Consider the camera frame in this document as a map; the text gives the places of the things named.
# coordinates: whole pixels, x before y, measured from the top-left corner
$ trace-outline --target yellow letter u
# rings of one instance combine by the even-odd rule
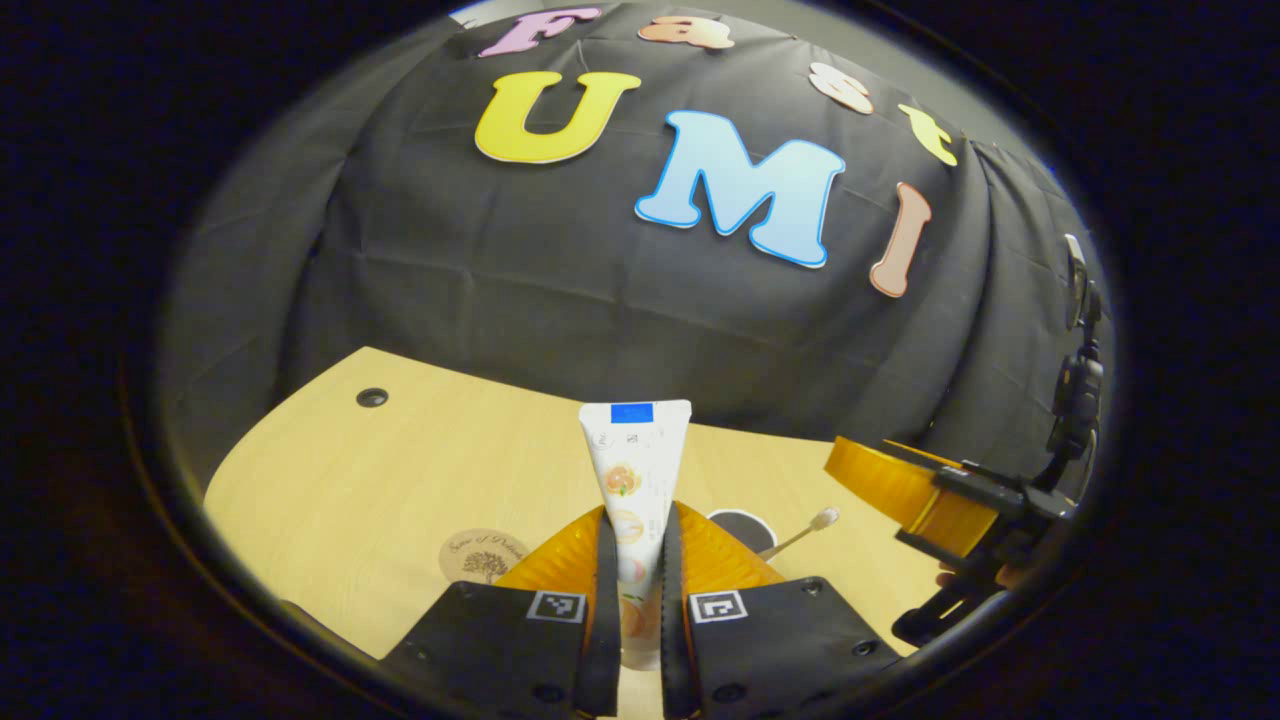
[[[559,81],[561,74],[550,72],[515,73],[498,78],[493,83],[498,92],[476,126],[476,147],[504,163],[566,160],[595,145],[622,94],[640,87],[640,78],[635,76],[584,73],[577,82],[585,85],[586,91],[568,124],[559,132],[547,135],[526,131],[525,118],[538,96],[543,94],[543,88]]]

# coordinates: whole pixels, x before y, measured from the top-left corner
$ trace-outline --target hand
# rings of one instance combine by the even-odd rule
[[[955,574],[956,569],[947,565],[946,562],[938,562],[938,568],[946,570],[946,573],[938,573],[936,582],[938,583],[940,588],[945,588],[947,587],[947,583],[950,583],[956,577]],[[998,573],[996,573],[996,584],[1005,588],[1011,588],[1016,585],[1019,582],[1021,582],[1023,575],[1025,574],[1027,570],[1019,570],[1010,565],[1005,565],[1004,568],[1000,569]]]

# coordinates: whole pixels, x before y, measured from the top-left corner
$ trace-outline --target wooden table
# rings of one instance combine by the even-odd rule
[[[385,405],[357,405],[370,387],[388,392]],[[380,659],[449,584],[438,565],[449,536],[495,528],[532,550],[600,505],[580,406],[366,347],[241,439],[205,510],[276,596]],[[787,578],[827,578],[908,653],[890,626],[933,593],[937,564],[823,473],[829,450],[695,424],[676,498],[704,515],[746,510],[783,539],[837,506],[838,523],[772,564]],[[658,673],[623,669],[620,716],[662,716]]]

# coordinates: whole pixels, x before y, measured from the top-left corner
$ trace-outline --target toothpaste tube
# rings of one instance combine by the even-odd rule
[[[579,411],[618,546],[622,665],[658,669],[658,559],[680,474],[687,400],[590,404]]]

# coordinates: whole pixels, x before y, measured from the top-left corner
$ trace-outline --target blue letter m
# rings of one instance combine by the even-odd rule
[[[827,261],[822,217],[831,181],[845,170],[840,155],[791,140],[753,165],[727,118],[675,110],[667,122],[676,128],[676,143],[658,188],[636,202],[637,215],[677,228],[696,225],[703,214],[694,205],[694,191],[701,178],[716,232],[732,233],[772,197],[768,217],[751,228],[751,245],[805,268],[820,268]]]

